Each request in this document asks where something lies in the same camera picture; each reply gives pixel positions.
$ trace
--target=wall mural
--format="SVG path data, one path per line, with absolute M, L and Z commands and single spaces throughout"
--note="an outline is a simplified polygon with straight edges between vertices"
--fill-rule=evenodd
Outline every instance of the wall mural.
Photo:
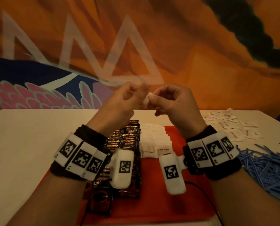
M 131 81 L 280 114 L 280 0 L 0 0 L 0 57 L 0 109 L 98 109 Z

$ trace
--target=white table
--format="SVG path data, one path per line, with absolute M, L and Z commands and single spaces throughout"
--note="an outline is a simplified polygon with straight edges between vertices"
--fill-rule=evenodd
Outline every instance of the white table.
M 23 110 L 0 111 L 0 225 L 5 225 L 25 203 L 52 163 L 52 155 L 81 124 L 87 123 L 97 110 Z M 135 110 L 132 117 L 140 123 L 172 125 L 167 116 L 154 116 L 154 110 Z M 235 111 L 241 121 L 253 121 L 264 139 L 234 142 L 240 148 L 262 151 L 254 143 L 280 152 L 280 122 L 260 111 Z M 213 127 L 222 130 L 220 124 Z M 216 225 L 211 221 L 182 225 Z

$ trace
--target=red mat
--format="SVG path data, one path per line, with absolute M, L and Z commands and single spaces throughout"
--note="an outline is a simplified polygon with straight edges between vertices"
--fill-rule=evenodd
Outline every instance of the red mat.
M 182 155 L 182 147 L 186 144 L 184 139 L 173 126 L 165 126 L 165 130 L 172 140 L 173 150 L 178 156 Z M 111 217 L 88 214 L 84 225 L 197 221 L 206 220 L 215 215 L 204 194 L 194 186 L 186 185 L 187 192 L 181 195 L 168 194 L 158 159 L 141 159 L 141 172 L 140 199 L 114 198 Z M 200 186 L 215 203 L 205 175 L 192 176 L 187 170 L 183 170 L 182 174 L 185 181 L 194 182 Z M 77 220 L 78 225 L 81 223 L 87 201 L 82 200 Z

